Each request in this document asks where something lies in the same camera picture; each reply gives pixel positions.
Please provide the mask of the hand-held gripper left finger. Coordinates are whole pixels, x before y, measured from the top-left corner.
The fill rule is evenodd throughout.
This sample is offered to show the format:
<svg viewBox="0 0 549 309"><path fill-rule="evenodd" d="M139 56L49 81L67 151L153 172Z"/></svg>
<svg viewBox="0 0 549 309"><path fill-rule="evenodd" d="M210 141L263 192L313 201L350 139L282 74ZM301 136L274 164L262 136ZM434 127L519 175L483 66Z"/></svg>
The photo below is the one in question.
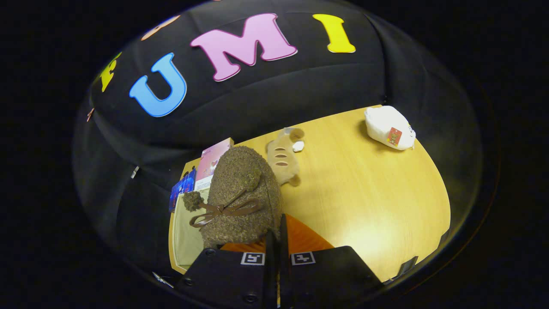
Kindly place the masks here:
<svg viewBox="0 0 549 309"><path fill-rule="evenodd" d="M176 284L202 309L276 309L277 241L269 231L264 252L204 249Z"/></svg>

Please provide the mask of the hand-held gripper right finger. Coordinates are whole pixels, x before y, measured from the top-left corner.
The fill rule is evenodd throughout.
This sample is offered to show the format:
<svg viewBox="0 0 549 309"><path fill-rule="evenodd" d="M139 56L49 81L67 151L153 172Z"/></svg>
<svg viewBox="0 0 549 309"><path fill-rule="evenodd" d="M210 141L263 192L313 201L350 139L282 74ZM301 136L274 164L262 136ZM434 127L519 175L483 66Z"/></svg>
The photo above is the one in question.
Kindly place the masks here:
<svg viewBox="0 0 549 309"><path fill-rule="evenodd" d="M290 253L288 216L281 217L283 309L368 309L383 283L350 246Z"/></svg>

